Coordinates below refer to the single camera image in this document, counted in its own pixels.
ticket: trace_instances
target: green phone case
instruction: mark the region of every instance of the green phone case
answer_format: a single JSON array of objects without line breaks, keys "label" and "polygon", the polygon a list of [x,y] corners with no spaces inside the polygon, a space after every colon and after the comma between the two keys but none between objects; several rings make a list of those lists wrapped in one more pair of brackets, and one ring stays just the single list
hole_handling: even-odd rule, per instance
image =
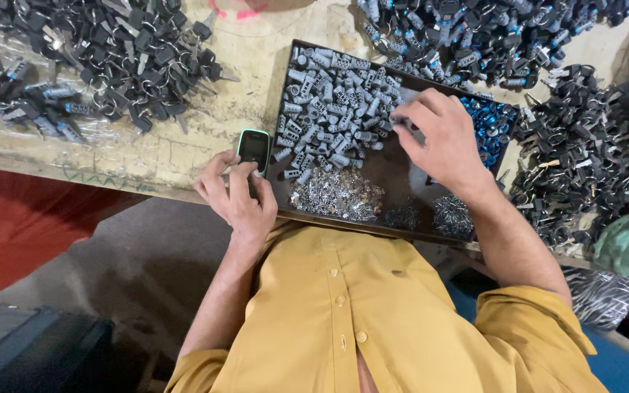
[{"label": "green phone case", "polygon": [[262,131],[262,130],[257,130],[255,128],[245,128],[242,130],[242,132],[239,134],[239,144],[237,145],[237,153],[239,154],[239,150],[240,147],[242,147],[242,138],[244,137],[244,131],[253,131],[253,132],[260,132],[262,134],[266,134],[266,136],[268,137],[268,143],[267,145],[267,151],[266,151],[266,168],[264,169],[264,171],[261,172],[262,176],[266,176],[266,171],[268,170],[268,160],[270,158],[270,145],[271,145],[271,139],[270,139],[270,134],[266,131]]}]

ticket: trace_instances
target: shirt sleeve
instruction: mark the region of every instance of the shirt sleeve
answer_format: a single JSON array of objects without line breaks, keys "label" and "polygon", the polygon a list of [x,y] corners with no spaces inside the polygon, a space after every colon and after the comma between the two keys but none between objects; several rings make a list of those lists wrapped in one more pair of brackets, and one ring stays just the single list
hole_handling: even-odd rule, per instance
[{"label": "shirt sleeve", "polygon": [[226,360],[226,350],[198,350],[180,357],[164,393],[207,393]]},{"label": "shirt sleeve", "polygon": [[579,320],[556,294],[516,286],[477,299],[475,326],[514,365],[518,392],[607,392],[585,354],[596,354]]}]

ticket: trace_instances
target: person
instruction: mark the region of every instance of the person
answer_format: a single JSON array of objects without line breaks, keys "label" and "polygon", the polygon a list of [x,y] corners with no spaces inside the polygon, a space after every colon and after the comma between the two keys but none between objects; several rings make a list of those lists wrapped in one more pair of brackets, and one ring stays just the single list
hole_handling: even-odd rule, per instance
[{"label": "person", "polygon": [[[596,351],[571,310],[553,255],[476,151],[460,101],[434,89],[392,116],[411,160],[462,199],[498,290],[460,317],[438,274],[404,240],[320,227],[272,239],[277,206],[256,164],[233,151],[197,191],[233,228],[166,392],[603,392]],[[258,200],[249,196],[248,178]],[[273,243],[249,298],[262,247]]]}]

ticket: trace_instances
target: red cloth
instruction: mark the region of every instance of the red cloth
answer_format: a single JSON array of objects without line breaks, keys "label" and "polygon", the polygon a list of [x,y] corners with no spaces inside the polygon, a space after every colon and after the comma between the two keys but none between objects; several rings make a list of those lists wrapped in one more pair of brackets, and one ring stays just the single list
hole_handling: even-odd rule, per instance
[{"label": "red cloth", "polygon": [[91,237],[127,192],[0,171],[0,290]]}]

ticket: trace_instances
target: dirt stain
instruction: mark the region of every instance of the dirt stain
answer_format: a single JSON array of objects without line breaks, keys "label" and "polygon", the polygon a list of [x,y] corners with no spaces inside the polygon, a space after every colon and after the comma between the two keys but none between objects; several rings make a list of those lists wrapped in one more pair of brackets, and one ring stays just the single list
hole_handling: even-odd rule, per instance
[{"label": "dirt stain", "polygon": [[339,34],[339,41],[341,41],[341,48],[344,52],[352,51],[358,46],[358,37],[351,36],[351,34]]}]

